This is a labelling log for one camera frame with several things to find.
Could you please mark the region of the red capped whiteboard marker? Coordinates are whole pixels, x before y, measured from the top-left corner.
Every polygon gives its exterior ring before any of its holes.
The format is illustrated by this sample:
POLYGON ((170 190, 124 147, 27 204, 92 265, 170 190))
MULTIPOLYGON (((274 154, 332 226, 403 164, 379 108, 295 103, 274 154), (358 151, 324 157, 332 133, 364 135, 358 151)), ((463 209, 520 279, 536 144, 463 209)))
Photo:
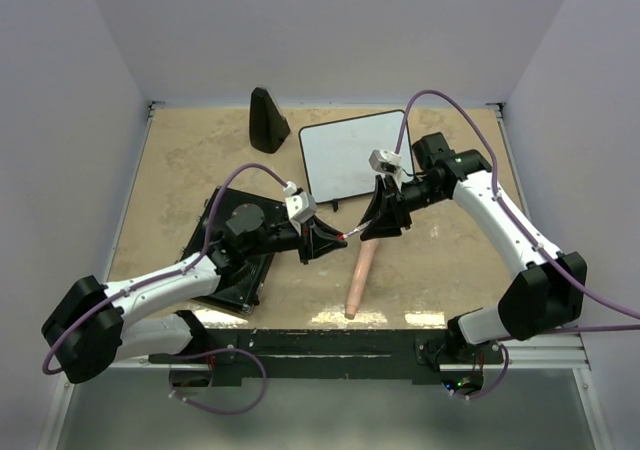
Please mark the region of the red capped whiteboard marker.
POLYGON ((344 240, 346 240, 346 239, 349 239, 349 238, 351 238, 353 236, 361 234, 369 226, 369 224, 370 224, 370 221, 366 221, 366 222, 363 222, 363 223, 359 224, 354 229, 343 233, 342 234, 342 238, 344 240))

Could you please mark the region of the white whiteboard black frame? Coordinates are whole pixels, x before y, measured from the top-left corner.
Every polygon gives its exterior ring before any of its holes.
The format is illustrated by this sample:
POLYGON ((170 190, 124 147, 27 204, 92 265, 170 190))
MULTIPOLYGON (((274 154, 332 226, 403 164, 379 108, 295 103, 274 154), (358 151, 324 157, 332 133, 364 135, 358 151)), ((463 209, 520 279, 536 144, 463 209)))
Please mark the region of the white whiteboard black frame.
POLYGON ((395 149, 402 110, 350 117, 306 126, 299 131, 307 185, 318 203, 370 194, 375 150, 395 149))

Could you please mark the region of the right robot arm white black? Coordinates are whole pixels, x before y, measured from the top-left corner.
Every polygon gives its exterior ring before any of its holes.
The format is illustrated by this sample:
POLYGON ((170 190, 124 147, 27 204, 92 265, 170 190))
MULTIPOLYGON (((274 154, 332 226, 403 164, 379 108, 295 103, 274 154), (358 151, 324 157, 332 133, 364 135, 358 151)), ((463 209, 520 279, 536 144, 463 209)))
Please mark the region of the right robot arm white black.
POLYGON ((444 200, 454 201, 479 226, 501 256, 512 282, 499 302, 454 317, 447 323, 445 355, 469 362, 481 345, 503 338, 519 341, 575 321, 581 314, 587 264, 541 235, 499 186, 491 165, 477 150, 457 153, 442 133, 412 147, 420 167, 402 179, 400 155, 375 150, 374 195, 361 220, 364 241, 399 237, 411 214, 444 200))

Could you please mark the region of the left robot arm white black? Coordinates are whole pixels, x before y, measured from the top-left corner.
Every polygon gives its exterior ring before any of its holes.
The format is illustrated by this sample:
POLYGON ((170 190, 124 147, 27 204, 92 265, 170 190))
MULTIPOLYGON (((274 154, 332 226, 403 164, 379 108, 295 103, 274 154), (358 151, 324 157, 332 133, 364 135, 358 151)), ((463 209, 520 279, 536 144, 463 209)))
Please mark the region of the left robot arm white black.
POLYGON ((240 205, 200 251, 169 267, 117 282, 101 283, 93 275, 77 280, 41 328, 49 345, 42 371, 84 383, 115 362, 126 335, 141 321, 235 284, 248 259, 295 251, 307 264, 346 245, 338 230, 316 216, 270 221, 259 206, 240 205))

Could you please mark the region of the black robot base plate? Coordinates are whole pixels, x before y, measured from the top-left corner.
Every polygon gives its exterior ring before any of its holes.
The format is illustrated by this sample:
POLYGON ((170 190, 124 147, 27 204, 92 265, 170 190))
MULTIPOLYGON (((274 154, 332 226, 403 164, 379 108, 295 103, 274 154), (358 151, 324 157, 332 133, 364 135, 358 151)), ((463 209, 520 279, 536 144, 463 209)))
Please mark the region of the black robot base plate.
POLYGON ((438 385, 443 379, 473 378, 504 363, 497 342, 479 346, 448 342, 442 329, 427 330, 247 330, 210 329, 209 348, 218 355, 179 360, 153 355, 153 365, 168 365, 180 381, 188 370, 209 370, 214 386, 238 386, 261 378, 260 361, 270 379, 404 380, 438 385))

